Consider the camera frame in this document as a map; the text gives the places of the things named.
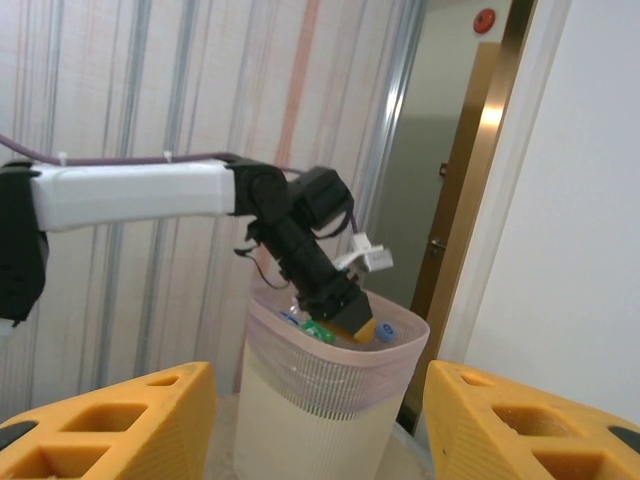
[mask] doorway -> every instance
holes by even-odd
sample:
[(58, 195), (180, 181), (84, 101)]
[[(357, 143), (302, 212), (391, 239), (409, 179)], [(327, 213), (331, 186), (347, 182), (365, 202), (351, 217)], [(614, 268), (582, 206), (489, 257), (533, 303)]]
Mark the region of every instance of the doorway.
[[(365, 282), (431, 327), (399, 416), (410, 431), (422, 410), (427, 366), (438, 354), (533, 5), (427, 4), (371, 230), (376, 243), (391, 248), (395, 267)], [(488, 7), (496, 22), (478, 34), (474, 18)]]

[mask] fire alarm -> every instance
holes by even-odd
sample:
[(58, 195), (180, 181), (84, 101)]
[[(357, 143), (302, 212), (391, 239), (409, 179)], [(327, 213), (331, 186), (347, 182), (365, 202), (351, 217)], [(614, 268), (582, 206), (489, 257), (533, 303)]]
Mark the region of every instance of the fire alarm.
[(473, 31), (476, 33), (487, 33), (496, 23), (496, 11), (493, 8), (480, 10), (473, 20)]

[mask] white mesh bin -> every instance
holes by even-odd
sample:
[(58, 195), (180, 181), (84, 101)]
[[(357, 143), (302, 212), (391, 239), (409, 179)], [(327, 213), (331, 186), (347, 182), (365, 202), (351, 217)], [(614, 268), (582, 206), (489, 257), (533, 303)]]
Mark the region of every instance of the white mesh bin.
[(322, 343), (278, 312), (292, 291), (259, 289), (249, 307), (234, 466), (242, 480), (373, 480), (429, 327), (369, 294), (393, 324), (386, 349)]

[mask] white wall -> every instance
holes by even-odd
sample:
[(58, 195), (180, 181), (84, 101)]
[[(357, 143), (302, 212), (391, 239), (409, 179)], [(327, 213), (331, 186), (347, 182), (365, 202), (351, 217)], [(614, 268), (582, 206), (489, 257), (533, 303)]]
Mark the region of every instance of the white wall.
[(638, 424), (639, 22), (572, 2), (465, 358)]
[[(499, 41), (510, 0), (428, 0), (424, 26), (398, 121), (372, 237), (393, 251), (395, 267), (367, 287), (409, 307), (438, 202), (440, 164), (448, 161), (479, 41)], [(474, 33), (473, 19), (494, 8), (496, 24)]]

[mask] bottle cap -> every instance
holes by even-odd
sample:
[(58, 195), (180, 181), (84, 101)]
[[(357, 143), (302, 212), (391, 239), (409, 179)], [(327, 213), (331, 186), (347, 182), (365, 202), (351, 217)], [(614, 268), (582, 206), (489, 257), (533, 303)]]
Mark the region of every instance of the bottle cap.
[(395, 336), (396, 332), (390, 323), (379, 323), (376, 325), (376, 338), (382, 343), (391, 343)]

